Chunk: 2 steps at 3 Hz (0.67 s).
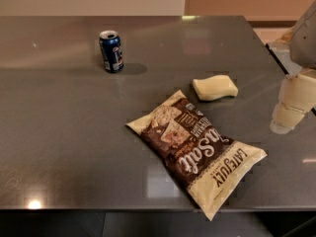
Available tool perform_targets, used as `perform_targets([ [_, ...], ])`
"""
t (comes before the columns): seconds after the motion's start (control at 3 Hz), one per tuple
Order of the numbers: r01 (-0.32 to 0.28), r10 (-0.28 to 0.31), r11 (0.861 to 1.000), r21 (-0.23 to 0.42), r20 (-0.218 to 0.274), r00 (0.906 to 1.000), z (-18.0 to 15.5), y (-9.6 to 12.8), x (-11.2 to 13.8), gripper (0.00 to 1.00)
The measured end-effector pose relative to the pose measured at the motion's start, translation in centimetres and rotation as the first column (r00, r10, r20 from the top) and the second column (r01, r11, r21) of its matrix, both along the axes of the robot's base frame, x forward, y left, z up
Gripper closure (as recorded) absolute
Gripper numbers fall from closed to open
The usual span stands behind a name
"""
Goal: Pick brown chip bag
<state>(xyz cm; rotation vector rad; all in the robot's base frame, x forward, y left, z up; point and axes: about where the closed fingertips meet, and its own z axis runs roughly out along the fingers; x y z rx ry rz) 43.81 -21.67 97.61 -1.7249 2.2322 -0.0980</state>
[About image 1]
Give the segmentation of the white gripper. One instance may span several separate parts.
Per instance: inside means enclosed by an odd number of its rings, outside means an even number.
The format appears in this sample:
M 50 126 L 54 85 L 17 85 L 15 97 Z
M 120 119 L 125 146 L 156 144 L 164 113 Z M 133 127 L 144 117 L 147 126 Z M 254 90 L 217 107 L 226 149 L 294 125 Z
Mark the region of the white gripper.
M 303 68 L 296 75 L 286 75 L 272 115 L 272 132 L 287 134 L 294 130 L 315 106 L 316 70 Z

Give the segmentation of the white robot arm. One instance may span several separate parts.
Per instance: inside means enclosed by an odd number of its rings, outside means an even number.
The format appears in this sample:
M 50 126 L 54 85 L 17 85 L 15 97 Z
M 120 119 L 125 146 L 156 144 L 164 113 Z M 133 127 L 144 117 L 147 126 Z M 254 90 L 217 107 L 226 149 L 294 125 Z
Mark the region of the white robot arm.
M 276 134 L 294 130 L 316 106 L 316 1 L 292 29 L 289 57 L 301 69 L 295 75 L 286 75 L 281 82 L 270 124 Z

